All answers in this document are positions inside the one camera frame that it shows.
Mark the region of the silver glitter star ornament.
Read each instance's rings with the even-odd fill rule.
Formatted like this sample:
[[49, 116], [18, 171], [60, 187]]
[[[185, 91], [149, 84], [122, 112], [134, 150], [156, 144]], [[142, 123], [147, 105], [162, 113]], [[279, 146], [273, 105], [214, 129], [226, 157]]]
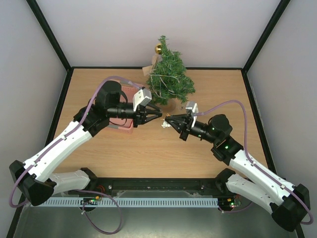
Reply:
[[171, 127], [171, 125], [165, 120], [162, 119], [162, 124], [161, 124], [162, 128], [169, 128]]

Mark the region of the round wooden tree base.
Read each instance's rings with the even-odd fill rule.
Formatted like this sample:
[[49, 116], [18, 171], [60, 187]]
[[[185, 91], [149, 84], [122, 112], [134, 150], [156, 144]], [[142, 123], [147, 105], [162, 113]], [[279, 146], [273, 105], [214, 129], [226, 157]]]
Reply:
[[171, 100], [167, 103], [167, 105], [163, 105], [162, 109], [165, 112], [172, 112], [176, 108], [176, 102]]

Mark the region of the pink perforated plastic basket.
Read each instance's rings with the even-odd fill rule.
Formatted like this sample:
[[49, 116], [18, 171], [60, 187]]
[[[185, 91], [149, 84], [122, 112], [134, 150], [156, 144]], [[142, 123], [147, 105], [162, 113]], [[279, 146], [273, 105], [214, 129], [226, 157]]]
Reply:
[[133, 119], [131, 118], [131, 115], [133, 114], [133, 97], [139, 89], [129, 84], [122, 84], [121, 90], [126, 95], [127, 99], [120, 95], [118, 107], [119, 116], [110, 118], [109, 125], [106, 129], [124, 134], [131, 134], [134, 128]]

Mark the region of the clear led string lights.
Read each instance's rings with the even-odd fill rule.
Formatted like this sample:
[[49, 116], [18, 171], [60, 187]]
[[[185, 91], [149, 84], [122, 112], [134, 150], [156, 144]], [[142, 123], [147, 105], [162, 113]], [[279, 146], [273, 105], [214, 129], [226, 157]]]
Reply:
[[162, 50], [160, 56], [161, 60], [146, 77], [155, 101], [166, 104], [169, 99], [180, 98], [181, 77], [176, 73], [176, 63], [172, 61], [173, 54], [165, 56]]

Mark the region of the small green christmas tree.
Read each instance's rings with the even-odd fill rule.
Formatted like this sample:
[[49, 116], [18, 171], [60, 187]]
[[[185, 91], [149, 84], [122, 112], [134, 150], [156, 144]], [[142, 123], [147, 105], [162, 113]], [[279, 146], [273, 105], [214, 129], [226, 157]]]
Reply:
[[159, 60], [150, 70], [147, 80], [152, 102], [165, 106], [170, 100], [177, 99], [185, 103], [188, 101], [188, 96], [196, 92], [194, 82], [186, 75], [181, 53], [168, 47], [165, 35], [160, 36], [158, 40]]

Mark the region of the gold bauble ornament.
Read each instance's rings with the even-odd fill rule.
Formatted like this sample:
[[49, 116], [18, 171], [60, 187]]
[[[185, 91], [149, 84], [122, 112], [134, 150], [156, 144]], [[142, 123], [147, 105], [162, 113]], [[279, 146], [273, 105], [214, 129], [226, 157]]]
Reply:
[[158, 55], [161, 55], [161, 51], [162, 51], [162, 43], [158, 43], [155, 46], [155, 53]]

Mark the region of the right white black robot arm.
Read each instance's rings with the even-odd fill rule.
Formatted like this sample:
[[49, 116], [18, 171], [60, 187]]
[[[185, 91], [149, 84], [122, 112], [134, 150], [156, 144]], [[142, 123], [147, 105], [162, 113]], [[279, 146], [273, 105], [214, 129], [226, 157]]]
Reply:
[[294, 185], [253, 158], [230, 133], [226, 115], [219, 114], [202, 123], [191, 114], [166, 116], [165, 121], [187, 140], [189, 135], [213, 144], [213, 155], [230, 168], [221, 172], [216, 189], [221, 194], [237, 193], [261, 206], [284, 230], [292, 232], [310, 211], [309, 190]]

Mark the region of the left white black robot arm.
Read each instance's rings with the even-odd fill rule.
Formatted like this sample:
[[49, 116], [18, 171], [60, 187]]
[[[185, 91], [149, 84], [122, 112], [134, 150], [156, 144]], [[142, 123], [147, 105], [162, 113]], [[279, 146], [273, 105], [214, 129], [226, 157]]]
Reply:
[[108, 127], [110, 119], [131, 119], [137, 127], [162, 116], [160, 108], [150, 103], [150, 90], [132, 81], [127, 84], [137, 88], [131, 102], [120, 100], [127, 96], [114, 77], [105, 79], [59, 136], [33, 157], [10, 164], [13, 188], [22, 192], [26, 202], [38, 206], [56, 193], [85, 189], [93, 179], [90, 170], [63, 174], [54, 171], [74, 150]]

